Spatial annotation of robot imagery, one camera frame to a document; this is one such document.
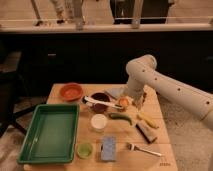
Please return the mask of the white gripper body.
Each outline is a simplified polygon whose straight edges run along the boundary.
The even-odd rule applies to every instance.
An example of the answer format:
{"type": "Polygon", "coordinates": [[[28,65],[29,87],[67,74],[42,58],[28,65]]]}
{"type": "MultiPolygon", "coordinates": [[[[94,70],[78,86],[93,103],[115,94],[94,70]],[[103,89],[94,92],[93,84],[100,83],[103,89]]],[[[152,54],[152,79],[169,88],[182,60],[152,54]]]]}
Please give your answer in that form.
{"type": "Polygon", "coordinates": [[[144,94],[143,89],[136,89],[132,87],[125,86],[123,88],[123,94],[122,97],[129,97],[132,99],[132,104],[140,110],[142,108],[141,102],[142,102],[142,96],[144,94]]]}

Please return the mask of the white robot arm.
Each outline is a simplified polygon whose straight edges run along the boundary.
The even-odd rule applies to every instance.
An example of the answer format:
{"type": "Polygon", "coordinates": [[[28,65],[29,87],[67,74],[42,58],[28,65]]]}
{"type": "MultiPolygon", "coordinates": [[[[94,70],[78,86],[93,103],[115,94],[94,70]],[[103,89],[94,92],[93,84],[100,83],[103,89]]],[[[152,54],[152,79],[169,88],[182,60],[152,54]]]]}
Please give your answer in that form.
{"type": "Polygon", "coordinates": [[[213,131],[213,94],[167,77],[157,72],[156,67],[156,58],[150,54],[130,60],[126,64],[128,81],[124,94],[141,103],[147,85],[194,114],[213,131]]]}

